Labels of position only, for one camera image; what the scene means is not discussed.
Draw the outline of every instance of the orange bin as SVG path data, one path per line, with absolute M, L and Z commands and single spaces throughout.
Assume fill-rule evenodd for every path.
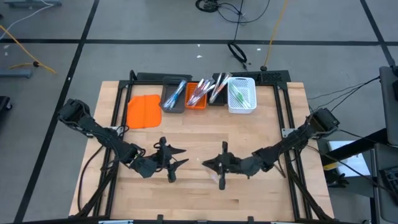
M 185 94 L 185 107 L 191 110 L 204 110 L 206 108 L 207 94 L 205 94 L 195 106 L 188 106 L 188 100 L 191 97 L 193 91 L 197 87 L 197 83 L 187 83 L 187 94 Z

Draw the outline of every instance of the metal stand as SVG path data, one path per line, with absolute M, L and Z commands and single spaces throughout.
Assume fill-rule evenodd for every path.
M 47 4 L 53 4 L 54 6 L 62 6 L 62 3 L 58 0 L 49 0 L 45 1 Z M 41 0 L 5 0 L 5 4 L 8 4 L 10 7 L 44 7 L 44 4 Z
M 30 77 L 32 77 L 32 71 L 30 71 L 28 69 L 0 70 L 0 78 L 6 78 L 6 77 L 12 77 L 12 78 L 25 77 L 25 78 L 30 78 Z

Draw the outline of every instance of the orange mat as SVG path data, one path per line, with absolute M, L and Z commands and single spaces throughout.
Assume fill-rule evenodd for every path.
M 131 129 L 158 127 L 162 122 L 159 95 L 134 96 L 127 107 L 127 125 Z

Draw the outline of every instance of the black metal frame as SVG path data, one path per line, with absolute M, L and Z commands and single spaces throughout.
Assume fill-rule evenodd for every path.
M 288 92 L 287 84 L 286 84 L 285 80 L 278 80 L 277 82 L 267 82 L 267 80 L 264 80 L 262 77 L 258 77 L 255 80 L 259 80 L 258 82 L 256 82 L 257 86 L 273 87 L 274 95 L 275 95 L 275 103 L 276 103 L 276 108 L 277 108 L 277 114 L 278 114 L 278 120 L 279 120 L 280 135 L 282 136 L 282 128 L 285 128 L 284 116 L 283 116 L 283 112 L 282 112 L 282 104 L 280 102 L 280 95 L 279 95 L 280 89 L 282 90 L 283 95 L 284 95 L 287 117 L 289 120 L 289 126 L 290 126 L 290 128 L 295 128 L 292 107 L 290 104 L 289 92 Z M 120 104 L 121 104 L 121 96 L 122 96 L 125 88 L 127 88 L 127 93 L 126 93 L 126 98 L 124 100 L 123 118 L 122 118 L 120 125 L 126 124 L 127 104 L 129 103 L 129 100 L 131 97 L 133 85 L 163 85 L 163 82 L 160 80 L 154 80 L 154 81 L 138 80 L 133 71 L 130 72 L 130 80 L 119 81 L 118 92 L 116 94 L 116 101 L 115 101 L 115 106 L 114 106 L 113 115 L 112 115 L 112 122 L 111 122 L 112 126 L 116 126 L 116 120 L 118 117 Z M 106 149 L 103 164 L 107 164 L 109 162 L 110 157 L 111 157 L 111 149 Z M 291 161 L 289 152 L 285 152 L 284 157 L 285 157 L 285 161 L 286 161 L 286 169 L 293 170 L 294 168 L 293 168 L 292 163 L 288 162 L 288 161 Z M 303 171 L 302 160 L 301 160 L 300 154 L 298 152 L 295 152 L 295 157 L 296 157 L 296 166 L 297 166 L 298 176 L 300 177 L 300 180 L 302 181 L 303 185 L 305 186 L 305 177 L 304 177 L 304 171 Z M 106 175 L 105 172 L 101 173 L 99 184 L 102 183 L 105 175 Z M 297 222 L 298 220 L 301 219 L 300 211 L 299 211 L 299 203 L 297 200 L 297 192 L 296 192 L 295 184 L 294 184 L 293 180 L 289 176 L 287 176 L 287 178 L 289 181 L 289 190 L 290 190 L 290 197 L 292 200 L 294 219 Z M 109 196 L 108 196 L 108 199 L 106 202 L 106 210 L 105 210 L 105 217 L 107 217 L 107 218 L 110 218 L 110 214 L 111 214 L 114 191 L 115 191 L 115 186 L 116 186 L 116 179 L 117 179 L 117 171 L 116 171 L 116 175 L 112 179 L 112 181 L 110 183 L 110 187 L 109 187 L 109 192 L 108 192 Z M 303 198 L 303 204 L 304 204 L 306 219 L 302 219 L 302 220 L 307 220 L 307 219 L 311 220 L 312 219 L 311 208 L 310 208 L 308 202 L 304 198 Z M 94 207 L 93 216 L 99 215 L 100 206 L 101 206 L 101 199 L 98 200 L 98 202 L 96 203 L 96 205 Z M 155 220 L 141 220 L 141 221 L 143 223 L 151 223 L 151 222 L 154 222 Z

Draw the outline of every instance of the white basket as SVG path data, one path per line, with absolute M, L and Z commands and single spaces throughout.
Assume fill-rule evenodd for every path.
M 242 93 L 250 108 L 244 108 L 237 99 L 229 93 L 229 84 L 232 83 Z M 230 113 L 248 114 L 257 107 L 256 83 L 252 78 L 232 77 L 228 80 L 228 111 Z

